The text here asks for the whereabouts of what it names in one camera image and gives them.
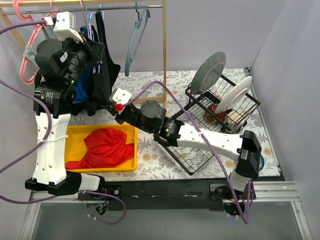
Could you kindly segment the black tank top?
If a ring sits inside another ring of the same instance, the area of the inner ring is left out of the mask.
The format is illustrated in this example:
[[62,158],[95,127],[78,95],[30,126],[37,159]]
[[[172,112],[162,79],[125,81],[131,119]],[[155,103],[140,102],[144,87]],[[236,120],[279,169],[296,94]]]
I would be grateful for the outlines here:
[[109,97],[112,88],[120,72],[120,65],[111,59],[105,32],[105,24],[102,13],[97,11],[95,14],[97,34],[99,42],[104,44],[105,49],[102,54],[102,65],[98,72],[93,74],[92,83],[89,85],[91,101],[86,103],[86,110],[89,116],[93,116],[97,110],[109,105]]

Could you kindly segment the red tank top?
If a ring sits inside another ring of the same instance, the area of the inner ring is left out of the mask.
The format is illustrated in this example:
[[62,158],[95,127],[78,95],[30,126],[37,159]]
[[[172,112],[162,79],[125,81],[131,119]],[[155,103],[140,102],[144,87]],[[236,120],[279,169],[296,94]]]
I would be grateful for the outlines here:
[[65,168],[98,169],[114,168],[132,158],[135,144],[127,144],[127,134],[113,127],[94,130],[84,139],[87,151],[78,161],[68,161]]

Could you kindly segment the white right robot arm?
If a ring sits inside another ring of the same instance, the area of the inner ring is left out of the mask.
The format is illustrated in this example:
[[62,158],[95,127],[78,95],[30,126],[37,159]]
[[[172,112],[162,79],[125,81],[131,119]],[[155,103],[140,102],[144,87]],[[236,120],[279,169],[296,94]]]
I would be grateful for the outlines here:
[[253,188],[262,151],[254,132],[225,134],[199,128],[195,122],[189,124],[167,117],[166,110],[154,100],[145,101],[140,108],[132,103],[113,102],[111,112],[119,124],[126,122],[151,134],[163,147],[198,149],[211,152],[217,160],[220,155],[233,160],[235,167],[226,174],[226,192],[230,198],[237,199]]

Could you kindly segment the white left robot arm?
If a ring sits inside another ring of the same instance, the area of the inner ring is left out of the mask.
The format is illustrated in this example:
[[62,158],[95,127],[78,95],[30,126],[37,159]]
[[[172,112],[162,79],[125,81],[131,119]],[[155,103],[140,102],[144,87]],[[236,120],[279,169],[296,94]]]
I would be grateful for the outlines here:
[[105,46],[79,33],[79,40],[50,38],[36,48],[34,104],[37,137],[33,175],[25,188],[65,196],[89,191],[95,200],[106,196],[106,187],[97,175],[72,172],[65,167],[67,128],[76,96],[74,85],[85,68],[102,62]]

